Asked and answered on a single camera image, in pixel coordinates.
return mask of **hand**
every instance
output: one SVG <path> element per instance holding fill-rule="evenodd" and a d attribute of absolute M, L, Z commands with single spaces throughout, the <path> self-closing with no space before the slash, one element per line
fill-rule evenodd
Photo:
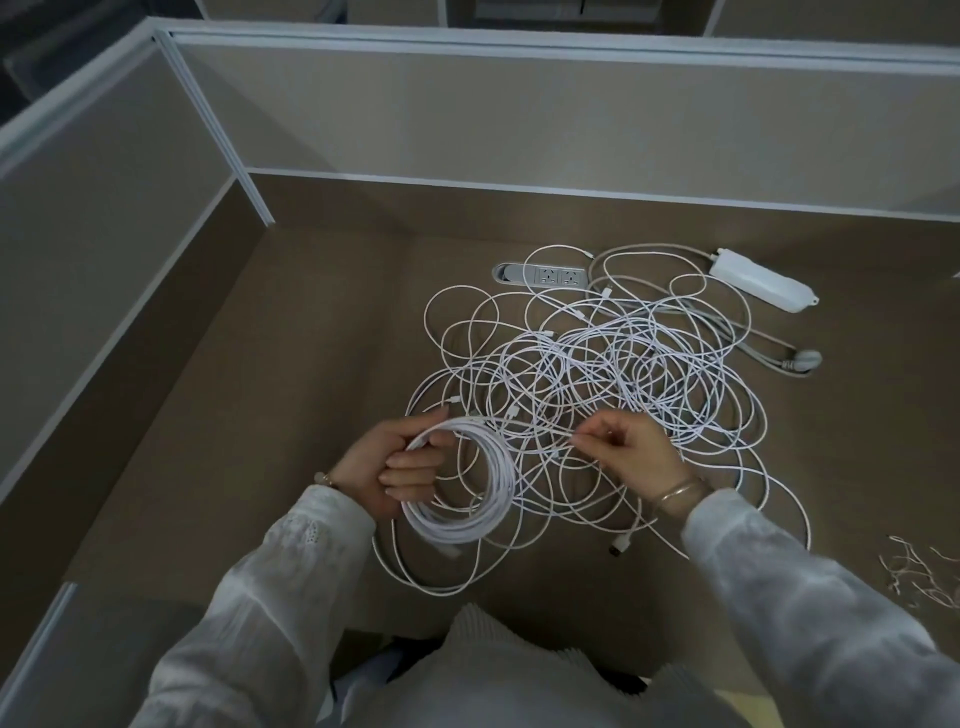
<path fill-rule="evenodd" d="M 407 444 L 428 427 L 447 418 L 446 407 L 422 415 L 386 420 L 357 440 L 330 471 L 330 482 L 356 500 L 376 521 L 395 519 L 400 503 L 430 500 L 437 468 L 444 462 L 443 448 L 456 442 L 452 432 L 430 435 L 430 444 L 406 452 Z"/>
<path fill-rule="evenodd" d="M 642 412 L 600 410 L 577 427 L 570 443 L 616 473 L 623 484 L 654 502 L 695 472 L 680 457 L 663 428 Z M 708 495 L 695 488 L 663 503 L 663 511 L 685 519 Z"/>

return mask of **bracelet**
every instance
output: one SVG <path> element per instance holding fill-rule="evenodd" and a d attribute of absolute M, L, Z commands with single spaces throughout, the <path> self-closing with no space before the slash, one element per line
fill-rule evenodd
<path fill-rule="evenodd" d="M 663 506 L 663 504 L 666 501 L 668 501 L 674 496 L 679 496 L 682 493 L 686 493 L 688 490 L 698 485 L 704 486 L 709 491 L 713 490 L 713 488 L 710 487 L 710 484 L 704 478 L 700 477 L 699 475 L 692 475 L 686 480 L 682 480 L 681 482 L 679 482 L 677 485 L 675 485 L 673 488 L 668 490 L 666 493 L 664 493 L 662 496 L 660 496 L 654 501 L 653 515 L 654 516 L 657 515 L 657 512 L 660 510 L 660 507 Z"/>

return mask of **left hand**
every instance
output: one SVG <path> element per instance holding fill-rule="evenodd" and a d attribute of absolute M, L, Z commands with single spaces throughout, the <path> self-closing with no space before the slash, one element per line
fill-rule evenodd
<path fill-rule="evenodd" d="M 422 415 L 386 420 L 357 440 L 330 471 L 330 482 L 363 506 L 375 521 L 397 518 L 402 501 L 428 501 L 435 495 L 437 468 L 444 462 L 444 448 L 452 448 L 452 432 L 430 435 L 429 445 L 405 451 L 407 445 L 428 427 L 447 418 L 447 408 L 437 407 Z"/>

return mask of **person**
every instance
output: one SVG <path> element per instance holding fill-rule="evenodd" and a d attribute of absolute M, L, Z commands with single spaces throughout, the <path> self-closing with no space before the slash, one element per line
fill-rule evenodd
<path fill-rule="evenodd" d="M 435 431 L 428 447 L 404 448 L 445 417 L 435 410 L 375 426 L 330 471 L 329 486 L 307 488 L 159 661 L 132 725 L 313 725 L 374 522 L 398 517 L 403 501 L 433 497 L 453 438 Z M 597 412 L 571 442 L 684 522 L 690 561 L 760 674 L 801 697 L 818 724 L 960 725 L 960 666 L 918 622 L 836 562 L 808 553 L 736 491 L 713 492 L 653 419 Z M 667 672 L 632 697 L 599 678 L 582 653 L 534 647 L 467 607 L 440 649 L 355 701 L 345 724 L 745 724 L 689 674 Z"/>

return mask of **white blouse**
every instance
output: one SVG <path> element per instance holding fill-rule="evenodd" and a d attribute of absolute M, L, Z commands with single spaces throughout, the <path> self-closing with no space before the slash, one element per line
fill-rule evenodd
<path fill-rule="evenodd" d="M 372 533 L 372 519 L 348 497 L 308 488 L 160 660 L 132 725 L 313 725 Z M 786 688 L 837 726 L 960 725 L 960 666 L 924 628 L 836 562 L 807 553 L 735 491 L 698 505 L 683 538 L 774 697 Z M 345 724 L 686 724 L 669 710 L 649 710 L 652 700 L 585 678 L 581 662 L 516 638 L 461 635 L 370 696 Z M 696 722 L 731 724 L 720 715 Z"/>

